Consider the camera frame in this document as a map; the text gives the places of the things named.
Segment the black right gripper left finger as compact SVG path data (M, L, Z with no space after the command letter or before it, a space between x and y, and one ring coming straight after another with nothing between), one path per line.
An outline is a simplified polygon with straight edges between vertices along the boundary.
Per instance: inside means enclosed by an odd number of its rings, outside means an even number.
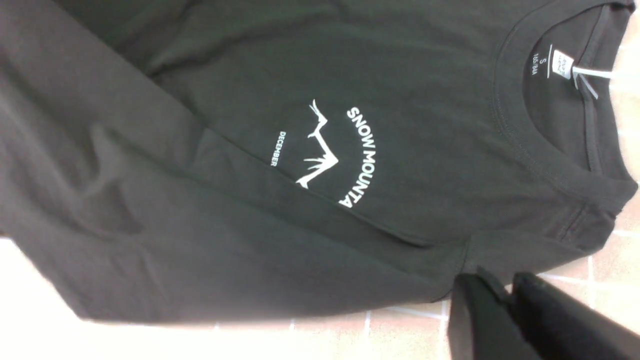
M484 268L454 280L448 321L453 360L539 360L511 313L512 299Z

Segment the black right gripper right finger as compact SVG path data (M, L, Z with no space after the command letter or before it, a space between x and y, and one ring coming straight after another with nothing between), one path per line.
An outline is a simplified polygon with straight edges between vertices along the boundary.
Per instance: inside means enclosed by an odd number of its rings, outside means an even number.
M532 273L514 276L512 314L544 360L637 360L640 339Z

